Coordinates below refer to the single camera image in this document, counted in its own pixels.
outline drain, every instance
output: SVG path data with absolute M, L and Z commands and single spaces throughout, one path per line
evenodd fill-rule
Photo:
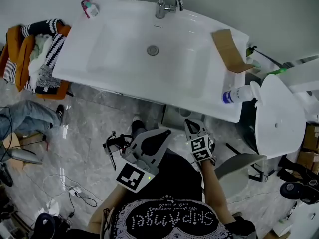
M 147 52 L 151 56 L 156 56 L 159 53 L 159 48 L 155 45 L 151 45 L 148 47 Z

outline white sink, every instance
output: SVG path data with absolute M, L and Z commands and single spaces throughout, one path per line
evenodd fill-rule
M 226 69 L 211 37 L 220 29 L 231 30 L 245 58 L 249 37 L 213 19 L 187 10 L 157 19 L 155 3 L 107 1 L 97 17 L 73 24 L 53 76 L 238 122 L 241 104 L 221 96 L 245 75 Z

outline power strip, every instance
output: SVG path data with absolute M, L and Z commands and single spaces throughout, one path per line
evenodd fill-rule
M 80 194 L 81 192 L 82 192 L 82 190 L 80 187 L 75 187 L 75 188 L 70 189 L 70 194 L 72 196 L 75 196 L 75 193 Z

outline faucet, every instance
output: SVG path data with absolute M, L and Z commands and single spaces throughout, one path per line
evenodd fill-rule
M 176 12 L 177 7 L 180 11 L 184 9 L 183 1 L 182 0 L 176 0 L 175 6 L 173 5 L 166 5 L 164 0 L 159 0 L 156 3 L 156 18 L 164 18 L 165 17 L 165 11 L 168 12 Z

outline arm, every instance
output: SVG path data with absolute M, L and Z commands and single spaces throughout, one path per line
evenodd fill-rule
M 123 197 L 125 196 L 127 189 L 122 187 L 121 185 L 117 185 L 115 189 L 111 192 L 111 194 L 104 200 L 104 202 L 95 210 L 94 214 L 92 215 L 87 231 L 91 233 L 100 233 L 101 225 L 102 225 L 102 215 L 103 210 L 109 208 L 110 210 L 113 207 L 116 207 Z
M 236 220 L 227 208 L 226 197 L 215 174 L 214 166 L 210 163 L 210 160 L 205 160 L 201 163 L 201 167 L 206 204 L 213 208 L 221 223 L 227 224 L 235 222 Z

